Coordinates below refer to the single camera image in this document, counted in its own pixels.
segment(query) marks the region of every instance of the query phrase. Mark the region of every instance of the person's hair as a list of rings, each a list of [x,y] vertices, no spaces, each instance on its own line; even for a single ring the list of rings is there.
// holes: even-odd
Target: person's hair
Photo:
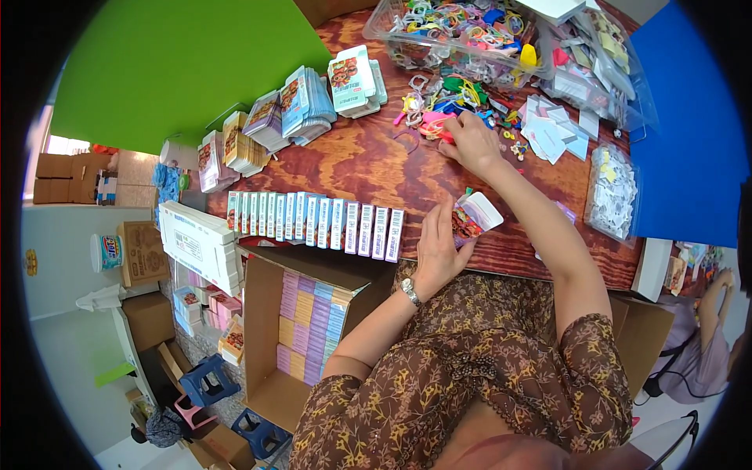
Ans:
[[[146,435],[133,423],[131,423],[131,437],[139,444],[144,444],[147,441]]]

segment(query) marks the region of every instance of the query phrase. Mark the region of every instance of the pink plastic stool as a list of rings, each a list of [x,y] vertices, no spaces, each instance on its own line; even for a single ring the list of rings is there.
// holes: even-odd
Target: pink plastic stool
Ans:
[[[180,413],[183,419],[188,422],[188,426],[190,426],[191,429],[196,430],[200,428],[201,426],[204,426],[206,423],[216,420],[217,417],[212,416],[208,418],[207,420],[204,420],[198,424],[194,424],[193,416],[199,411],[203,410],[204,408],[201,406],[194,405],[193,402],[190,401],[190,399],[188,400],[188,402],[190,403],[191,408],[189,409],[183,408],[182,406],[180,406],[180,402],[182,402],[187,397],[188,395],[183,395],[179,399],[177,399],[177,401],[175,402],[175,409],[177,410],[178,413]]]

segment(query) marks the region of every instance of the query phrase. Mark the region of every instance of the wristwatch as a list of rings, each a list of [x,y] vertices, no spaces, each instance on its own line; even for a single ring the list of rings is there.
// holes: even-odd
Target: wristwatch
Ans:
[[[413,305],[420,308],[421,302],[418,295],[413,290],[413,280],[407,277],[399,284],[399,286],[402,288],[402,291],[408,295],[410,302],[413,302]]]

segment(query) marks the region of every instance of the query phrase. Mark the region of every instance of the woman's arm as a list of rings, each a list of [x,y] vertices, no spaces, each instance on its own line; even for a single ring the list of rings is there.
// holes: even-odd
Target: woman's arm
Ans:
[[[418,268],[412,277],[413,291],[421,302],[427,302],[454,279],[472,255],[475,243],[466,244],[459,252],[454,247],[452,210],[453,199],[447,198],[423,219]],[[408,295],[397,290],[340,341],[326,361],[321,378],[348,374],[364,381],[416,311]]]
[[[720,306],[720,312],[715,313],[715,305],[723,288],[726,287],[726,295],[723,297],[723,304]],[[700,342],[702,352],[708,349],[711,339],[715,334],[716,328],[723,328],[723,322],[726,321],[726,314],[729,313],[729,306],[734,292],[734,273],[731,269],[723,269],[718,273],[718,277],[710,285],[708,291],[700,299],[700,305],[697,307],[697,316],[700,319]]]
[[[439,150],[486,181],[509,205],[553,277],[559,339],[577,318],[601,314],[611,319],[611,303],[598,267],[577,229],[564,213],[499,152],[499,136],[480,117],[463,112],[444,122],[456,146]]]

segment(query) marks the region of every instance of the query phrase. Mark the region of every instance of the plastic stool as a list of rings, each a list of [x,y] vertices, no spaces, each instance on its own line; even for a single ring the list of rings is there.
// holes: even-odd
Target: plastic stool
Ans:
[[[223,398],[235,395],[240,391],[240,385],[234,384],[227,378],[222,370],[224,360],[218,353],[205,357],[199,364],[180,378],[180,385],[190,397],[194,405],[206,407],[217,403]],[[218,385],[212,385],[207,376],[213,372],[219,381]],[[201,382],[204,381],[209,390],[204,390]]]
[[[247,422],[249,429],[241,428],[243,419]],[[248,408],[232,424],[232,430],[248,441],[253,455],[260,460],[268,459],[288,439],[292,438],[291,434],[287,431],[279,426],[275,426]]]
[[[188,398],[188,395],[183,395],[179,399],[177,399],[177,401],[175,402],[175,410],[177,410],[177,412],[180,413],[180,415],[183,417],[183,419],[188,422],[188,426],[190,426],[191,429],[196,430],[196,429],[200,428],[201,426],[204,426],[209,421],[216,420],[217,417],[216,416],[212,416],[212,417],[209,417],[207,420],[203,420],[202,422],[200,422],[198,424],[194,424],[193,423],[193,417],[196,415],[196,413],[198,413],[199,411],[203,410],[204,408],[202,408],[200,406],[194,405],[190,401],[190,399],[188,400],[188,403],[189,403],[189,405],[190,405],[191,408],[188,408],[188,409],[183,408],[182,406],[180,406],[180,403],[184,399],[186,399],[186,398]]]

